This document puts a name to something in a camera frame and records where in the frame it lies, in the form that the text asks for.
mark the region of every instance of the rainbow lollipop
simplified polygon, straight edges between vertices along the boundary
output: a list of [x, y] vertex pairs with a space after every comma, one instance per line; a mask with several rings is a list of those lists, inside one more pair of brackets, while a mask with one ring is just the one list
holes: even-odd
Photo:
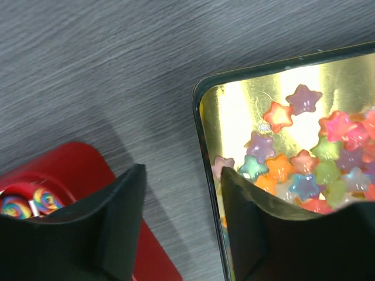
[[29, 203], [18, 196], [7, 196], [2, 200], [1, 213], [23, 220], [30, 218], [32, 212]]
[[43, 187], [34, 192], [33, 200], [36, 208], [46, 215], [49, 215], [63, 206], [59, 199]]

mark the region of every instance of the metal tin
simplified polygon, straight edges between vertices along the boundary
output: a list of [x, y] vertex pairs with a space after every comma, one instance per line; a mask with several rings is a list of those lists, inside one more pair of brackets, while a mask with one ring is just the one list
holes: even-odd
[[321, 91], [323, 97], [316, 112], [295, 118], [293, 126], [274, 135], [275, 146], [287, 156], [316, 145], [319, 118], [334, 110], [355, 114], [375, 105], [375, 43], [215, 74], [193, 90], [193, 113], [228, 281], [234, 278], [221, 221], [220, 183], [213, 178], [212, 162], [216, 155], [232, 157], [234, 168], [239, 168], [251, 132], [270, 132], [262, 118], [270, 103], [285, 103], [299, 84]]

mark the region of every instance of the green star candy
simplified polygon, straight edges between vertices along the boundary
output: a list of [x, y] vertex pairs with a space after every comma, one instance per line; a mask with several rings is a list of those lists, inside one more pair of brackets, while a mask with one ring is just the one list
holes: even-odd
[[261, 174], [266, 174], [269, 171], [270, 170], [265, 163], [259, 164], [254, 156], [246, 155], [245, 163], [240, 167], [240, 170], [238, 172], [242, 174], [246, 179], [254, 182], [257, 180], [258, 176], [260, 176]]
[[335, 180], [327, 185], [327, 189], [324, 191], [328, 205], [334, 208], [339, 205], [346, 192], [346, 183], [342, 180]]
[[316, 183], [323, 185], [329, 184], [337, 180], [341, 172], [339, 168], [336, 167], [336, 163], [333, 160], [321, 161], [314, 170], [316, 176]]
[[320, 160], [338, 160], [342, 142], [330, 142], [325, 136], [320, 136], [318, 144], [310, 151]]

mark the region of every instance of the gray wooden table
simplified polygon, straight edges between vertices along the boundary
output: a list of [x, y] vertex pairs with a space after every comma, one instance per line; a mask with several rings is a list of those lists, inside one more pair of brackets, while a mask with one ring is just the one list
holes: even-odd
[[1, 171], [71, 140], [148, 167], [184, 280], [223, 280], [192, 116], [207, 74], [374, 39], [372, 0], [2, 0]]

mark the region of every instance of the star-shaped candy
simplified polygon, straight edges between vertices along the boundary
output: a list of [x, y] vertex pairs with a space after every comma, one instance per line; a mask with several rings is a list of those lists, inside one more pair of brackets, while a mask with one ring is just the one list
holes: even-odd
[[308, 201], [303, 202], [300, 207], [308, 211], [323, 215], [332, 213], [332, 209], [330, 208], [326, 200], [309, 199]]
[[274, 140], [270, 136], [260, 136], [256, 132], [252, 132], [246, 154], [255, 156], [258, 163], [262, 164], [266, 159], [276, 155], [273, 144]]
[[274, 133], [278, 133], [283, 127], [290, 127], [293, 125], [291, 118], [292, 113], [292, 107], [284, 107], [273, 101], [270, 109], [263, 115], [263, 119], [270, 123], [271, 130]]
[[321, 97], [321, 92], [311, 91], [306, 85], [299, 85], [294, 94], [285, 99], [292, 105], [293, 114], [297, 116], [304, 112], [315, 112], [315, 105]]
[[362, 148], [357, 148], [353, 151], [341, 149], [340, 158], [336, 160], [336, 165], [339, 169], [342, 169], [344, 172], [348, 173], [353, 167], [363, 166], [362, 154]]
[[375, 162], [366, 163], [364, 167], [368, 172], [375, 174]]
[[255, 185], [264, 191], [276, 195], [276, 184], [277, 180], [273, 177], [268, 177], [267, 175], [260, 175], [255, 182]]
[[342, 142], [329, 142], [326, 137], [320, 136], [318, 144], [310, 151], [320, 160], [337, 160], [340, 157]]
[[310, 153], [302, 149], [297, 156], [291, 157], [291, 162], [299, 174], [311, 174], [319, 163], [318, 158], [311, 157]]
[[255, 182], [258, 176], [268, 173], [268, 167], [264, 163], [259, 164], [254, 156], [245, 155], [245, 163], [238, 172], [251, 182]]
[[346, 133], [345, 148], [349, 151], [364, 146], [370, 139], [370, 135], [362, 123], [355, 123], [355, 125]]
[[233, 169], [234, 167], [234, 159], [233, 158], [224, 158], [220, 155], [215, 157], [214, 165], [211, 166], [212, 173], [214, 177], [220, 181], [221, 180], [221, 170], [223, 167], [230, 167]]
[[341, 175], [339, 168], [333, 160], [321, 161], [314, 170], [316, 183], [320, 185], [329, 184]]
[[334, 120], [339, 114], [340, 111], [335, 110], [328, 117], [323, 117], [318, 121], [319, 125], [321, 126], [321, 130], [318, 133], [319, 136], [326, 136], [328, 134], [326, 125], [327, 122]]
[[375, 139], [375, 111], [369, 111], [366, 115], [366, 119], [362, 123], [370, 137]]
[[347, 132], [355, 128], [345, 112], [341, 112], [336, 118], [326, 122], [327, 140], [330, 142], [346, 141]]
[[345, 193], [343, 200], [334, 208], [334, 210], [342, 209], [351, 203], [359, 202], [360, 199], [353, 197], [350, 193]]
[[363, 146], [362, 161], [371, 163], [375, 160], [375, 143], [367, 143]]
[[285, 200], [288, 203], [293, 204], [294, 200], [298, 196], [296, 193], [290, 192], [289, 188], [293, 185], [293, 180], [289, 179], [283, 183], [276, 185], [276, 196], [280, 199]]
[[294, 183], [290, 186], [289, 191], [296, 193], [302, 201], [306, 201], [320, 193], [315, 183], [314, 174], [296, 174], [294, 176]]
[[343, 174], [341, 179], [346, 183], [348, 192], [364, 192], [369, 189], [370, 179], [358, 167], [354, 167], [349, 174]]
[[293, 165], [290, 164], [284, 154], [278, 155], [275, 159], [267, 160], [266, 165], [270, 170], [268, 175], [281, 182], [286, 181], [289, 175], [295, 172]]
[[324, 191], [328, 205], [332, 208], [341, 203], [345, 196], [346, 183], [342, 180], [335, 180], [327, 184], [327, 189]]
[[364, 193], [364, 196], [369, 201], [375, 201], [375, 185], [370, 184], [369, 189]]

